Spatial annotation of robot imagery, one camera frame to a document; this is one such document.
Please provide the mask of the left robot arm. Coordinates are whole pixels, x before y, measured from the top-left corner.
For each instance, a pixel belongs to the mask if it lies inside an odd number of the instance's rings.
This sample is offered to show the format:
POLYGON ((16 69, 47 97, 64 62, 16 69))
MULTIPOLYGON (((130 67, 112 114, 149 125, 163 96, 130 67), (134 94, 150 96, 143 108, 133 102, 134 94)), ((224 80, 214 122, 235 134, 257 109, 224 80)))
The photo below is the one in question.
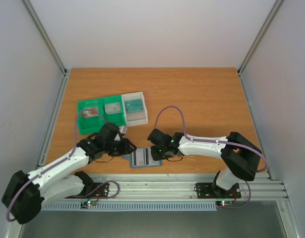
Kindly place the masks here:
POLYGON ((93 180, 78 169, 107 154, 119 157, 134 152, 137 147, 124 137, 126 127, 107 122, 99 132, 75 141, 74 147, 50 164, 34 171, 14 173, 2 196, 7 208, 6 220, 26 224, 42 207, 66 197, 89 197, 93 180))

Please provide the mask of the teal leather card holder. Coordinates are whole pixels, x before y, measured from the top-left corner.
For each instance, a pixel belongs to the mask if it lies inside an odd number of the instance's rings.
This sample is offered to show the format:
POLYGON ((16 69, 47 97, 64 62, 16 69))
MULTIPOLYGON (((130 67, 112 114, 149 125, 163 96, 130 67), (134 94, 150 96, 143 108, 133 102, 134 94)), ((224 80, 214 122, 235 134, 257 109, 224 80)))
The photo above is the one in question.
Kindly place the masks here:
POLYGON ((162 161, 154 161, 151 155, 150 147, 140 147, 134 152, 122 157, 129 161, 130 168, 149 168, 162 166, 162 161))

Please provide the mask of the white translucent plastic bin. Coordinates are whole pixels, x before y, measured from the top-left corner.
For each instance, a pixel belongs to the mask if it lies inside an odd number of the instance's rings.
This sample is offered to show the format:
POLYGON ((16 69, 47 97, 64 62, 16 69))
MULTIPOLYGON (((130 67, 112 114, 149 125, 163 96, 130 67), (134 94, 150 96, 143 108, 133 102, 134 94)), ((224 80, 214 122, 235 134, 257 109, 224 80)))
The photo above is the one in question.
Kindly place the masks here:
POLYGON ((122 106, 127 127, 148 124, 148 112, 143 92, 122 94, 122 106))

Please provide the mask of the green plastic bin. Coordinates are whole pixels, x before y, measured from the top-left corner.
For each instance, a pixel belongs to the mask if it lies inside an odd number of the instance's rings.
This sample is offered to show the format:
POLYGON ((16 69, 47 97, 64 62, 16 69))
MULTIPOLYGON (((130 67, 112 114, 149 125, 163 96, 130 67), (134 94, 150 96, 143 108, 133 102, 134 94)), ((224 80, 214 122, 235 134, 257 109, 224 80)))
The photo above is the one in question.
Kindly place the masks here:
POLYGON ((84 119, 82 114, 79 116, 77 126, 80 134, 86 135, 98 132, 104 125, 104 122, 111 122, 116 124, 117 126, 125 125, 123 106, 122 112, 119 114, 107 115, 105 113, 104 104, 113 102, 120 102, 122 104, 121 95, 78 101, 78 113, 85 108, 98 107, 98 117, 84 119))

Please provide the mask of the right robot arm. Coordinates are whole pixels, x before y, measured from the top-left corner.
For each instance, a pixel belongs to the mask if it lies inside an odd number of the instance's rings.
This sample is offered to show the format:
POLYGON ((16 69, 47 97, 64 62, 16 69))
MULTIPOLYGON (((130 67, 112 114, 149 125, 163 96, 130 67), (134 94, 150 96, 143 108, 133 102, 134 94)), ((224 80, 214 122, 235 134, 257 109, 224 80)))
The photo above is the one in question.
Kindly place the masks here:
POLYGON ((187 155, 200 155, 222 160, 226 168, 219 171, 211 190, 217 198, 226 195, 240 180, 253 181, 258 173, 261 151, 238 132, 226 137, 195 137, 181 132, 173 136, 153 129, 147 140, 153 144, 154 161, 187 155))

